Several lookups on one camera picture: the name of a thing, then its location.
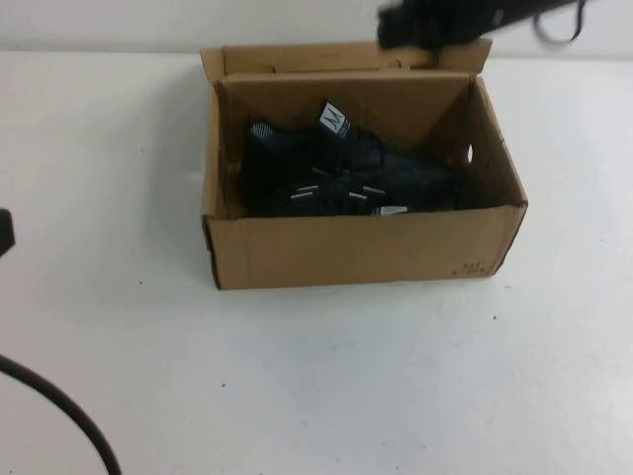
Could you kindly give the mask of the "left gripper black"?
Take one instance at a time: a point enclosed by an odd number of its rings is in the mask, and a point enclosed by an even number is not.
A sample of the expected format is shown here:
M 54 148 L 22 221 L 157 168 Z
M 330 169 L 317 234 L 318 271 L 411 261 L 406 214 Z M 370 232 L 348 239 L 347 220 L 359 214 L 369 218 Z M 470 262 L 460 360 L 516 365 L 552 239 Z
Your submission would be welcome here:
M 6 254 L 15 245 L 15 232 L 12 214 L 9 210 L 0 210 L 0 256 Z

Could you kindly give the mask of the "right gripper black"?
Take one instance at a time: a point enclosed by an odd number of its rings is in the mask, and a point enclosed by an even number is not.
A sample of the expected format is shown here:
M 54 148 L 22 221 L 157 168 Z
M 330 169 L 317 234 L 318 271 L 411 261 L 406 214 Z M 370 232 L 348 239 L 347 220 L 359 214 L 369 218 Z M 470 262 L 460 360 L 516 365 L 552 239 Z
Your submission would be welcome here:
M 469 44 L 495 26 L 491 1 L 396 1 L 378 10 L 380 48 L 422 49 Z

